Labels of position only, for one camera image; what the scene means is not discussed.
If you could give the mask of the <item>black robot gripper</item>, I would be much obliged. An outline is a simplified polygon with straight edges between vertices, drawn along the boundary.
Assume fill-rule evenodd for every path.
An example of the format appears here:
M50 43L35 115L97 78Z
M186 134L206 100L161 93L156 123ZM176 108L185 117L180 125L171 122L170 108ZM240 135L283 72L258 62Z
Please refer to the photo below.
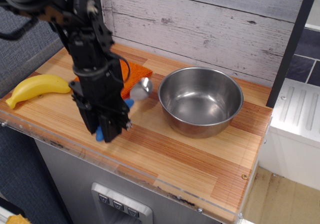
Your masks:
M129 108L121 97L124 88L120 58L104 59L99 68L73 66L79 81L69 83L84 124L91 134L98 128L98 141L111 142L128 129Z

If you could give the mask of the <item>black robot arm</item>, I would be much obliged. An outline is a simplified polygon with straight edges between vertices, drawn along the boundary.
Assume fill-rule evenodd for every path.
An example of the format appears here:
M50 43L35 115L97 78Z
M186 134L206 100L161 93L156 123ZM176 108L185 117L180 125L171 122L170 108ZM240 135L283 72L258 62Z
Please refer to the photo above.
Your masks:
M129 107L121 97L125 80L119 55L111 52L112 33L104 24L101 0L0 0L1 6L30 18L6 40L22 37L38 20L47 21L58 33L73 60L78 81L71 81L81 117L91 133L101 129L111 142L131 126Z

